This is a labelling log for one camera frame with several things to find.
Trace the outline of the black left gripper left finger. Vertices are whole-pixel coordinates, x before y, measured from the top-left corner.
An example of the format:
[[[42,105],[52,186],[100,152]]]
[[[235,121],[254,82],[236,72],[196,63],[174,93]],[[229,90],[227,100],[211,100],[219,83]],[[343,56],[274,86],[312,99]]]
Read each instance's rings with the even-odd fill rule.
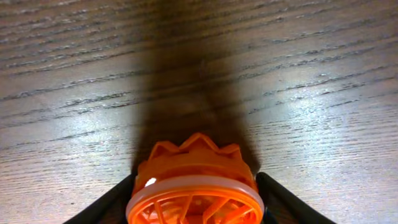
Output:
[[[67,220],[65,224],[127,224],[126,207],[131,199],[136,173],[128,175],[103,196]]]

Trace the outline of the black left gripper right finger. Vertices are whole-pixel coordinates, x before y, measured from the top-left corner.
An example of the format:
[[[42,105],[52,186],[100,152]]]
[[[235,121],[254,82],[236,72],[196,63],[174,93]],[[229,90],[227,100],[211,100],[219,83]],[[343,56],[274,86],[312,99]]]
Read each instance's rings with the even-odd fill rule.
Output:
[[[270,209],[271,198],[276,199],[276,201],[282,205],[282,208],[294,217],[297,223],[334,223],[329,218],[299,199],[268,174],[264,172],[257,173],[256,182],[259,188],[259,194],[266,205],[266,211],[264,212],[262,219],[263,223],[279,223],[278,219],[275,217],[275,213]]]

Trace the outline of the orange round spinner toy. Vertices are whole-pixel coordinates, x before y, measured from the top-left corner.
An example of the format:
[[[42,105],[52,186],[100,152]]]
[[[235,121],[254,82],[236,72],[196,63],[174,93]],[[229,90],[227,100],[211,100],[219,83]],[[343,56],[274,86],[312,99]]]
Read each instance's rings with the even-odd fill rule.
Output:
[[[157,142],[138,169],[128,223],[262,222],[266,207],[240,147],[195,133],[177,146]]]

